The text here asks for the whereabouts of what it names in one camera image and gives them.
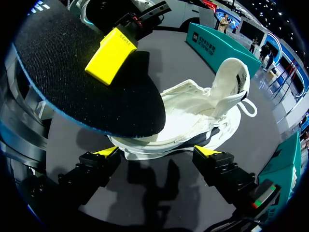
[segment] shoe label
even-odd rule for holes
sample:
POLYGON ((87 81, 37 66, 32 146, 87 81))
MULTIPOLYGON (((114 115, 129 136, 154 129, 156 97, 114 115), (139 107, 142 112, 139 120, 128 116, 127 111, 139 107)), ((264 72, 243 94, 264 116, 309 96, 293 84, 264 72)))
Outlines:
POLYGON ((237 85, 232 90, 231 95, 238 94, 243 89, 243 86, 247 79, 247 72, 245 71, 243 67, 241 67, 239 73, 236 75, 236 79, 237 79, 237 85))

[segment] person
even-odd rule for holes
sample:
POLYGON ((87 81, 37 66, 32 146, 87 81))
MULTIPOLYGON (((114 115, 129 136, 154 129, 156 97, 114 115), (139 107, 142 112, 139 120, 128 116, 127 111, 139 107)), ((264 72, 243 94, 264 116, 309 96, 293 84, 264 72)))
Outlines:
POLYGON ((267 45, 263 45, 261 47, 261 53, 260 53, 260 58, 259 60, 262 62, 262 66, 264 65, 264 59, 267 55, 269 55, 270 49, 267 45))
POLYGON ((227 19, 228 19, 228 15, 224 14, 224 17, 221 18, 221 20, 220 20, 218 31, 225 33, 225 31, 227 29, 227 25, 228 25, 227 19))
POLYGON ((238 26, 234 27, 234 29, 232 31, 233 34, 236 34, 237 28, 238 28, 238 26))
POLYGON ((256 45, 256 44, 258 44, 259 42, 258 42, 258 40, 257 40, 257 37, 255 38, 255 39, 253 39, 252 40, 252 44, 251 44, 251 46, 250 46, 250 50, 249 50, 249 52, 251 52, 252 54, 253 54, 253 52, 254 52, 254 46, 256 45))
POLYGON ((268 60, 267 66, 265 68, 266 71, 269 69, 269 67, 271 66, 273 61, 274 61, 274 54, 272 53, 272 51, 270 51, 269 60, 268 60))

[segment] teal sign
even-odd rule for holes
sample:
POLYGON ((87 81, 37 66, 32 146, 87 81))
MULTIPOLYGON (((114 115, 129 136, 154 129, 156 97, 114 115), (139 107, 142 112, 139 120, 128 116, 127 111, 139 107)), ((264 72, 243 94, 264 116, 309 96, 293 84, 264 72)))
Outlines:
POLYGON ((250 78, 261 66, 261 62, 247 48, 228 35, 209 27, 190 23, 186 41, 215 72, 224 60, 231 57, 240 59, 248 66, 250 78))

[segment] black mechanical part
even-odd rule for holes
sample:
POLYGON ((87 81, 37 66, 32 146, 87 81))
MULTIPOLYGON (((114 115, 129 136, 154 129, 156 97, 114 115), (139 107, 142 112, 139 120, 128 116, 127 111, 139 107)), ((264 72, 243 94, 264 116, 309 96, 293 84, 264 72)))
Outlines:
POLYGON ((141 12, 131 0, 124 0, 119 3, 114 0, 91 0, 86 9, 87 18, 105 35, 107 35, 119 23, 119 19, 130 15, 141 22, 142 30, 139 30, 136 39, 150 34, 154 27, 161 23, 159 16, 171 11, 165 1, 160 2, 147 10, 141 12))
POLYGON ((263 224, 260 218, 278 197, 280 186, 270 180, 255 184, 255 175, 241 169, 234 163, 234 156, 227 152, 205 155, 195 147, 192 161, 208 186, 215 186, 224 199, 236 207, 231 218, 206 231, 249 231, 263 224), (261 200, 259 206, 254 204, 257 199, 261 200))
POLYGON ((20 186, 22 196, 46 225, 65 221, 80 205, 87 204, 99 187, 105 187, 121 162, 116 148, 109 156, 86 152, 67 174, 59 174, 57 185, 45 175, 31 176, 20 186))

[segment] teal display booth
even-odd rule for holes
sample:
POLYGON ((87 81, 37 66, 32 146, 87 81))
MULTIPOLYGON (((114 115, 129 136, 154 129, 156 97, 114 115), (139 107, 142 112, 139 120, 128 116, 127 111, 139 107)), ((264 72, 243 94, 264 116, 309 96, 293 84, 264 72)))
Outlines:
POLYGON ((267 222, 271 221, 292 197, 292 191, 295 190, 295 188, 292 190, 294 168, 297 176, 295 188, 297 188, 301 169, 301 148, 298 132, 279 144, 274 155, 259 174, 259 183, 269 179, 281 187, 280 195, 267 210, 267 222))
POLYGON ((238 58, 248 66, 253 78, 261 62, 243 45, 228 35, 209 27, 190 23, 187 43, 199 53, 209 66, 217 72, 227 58, 238 58))

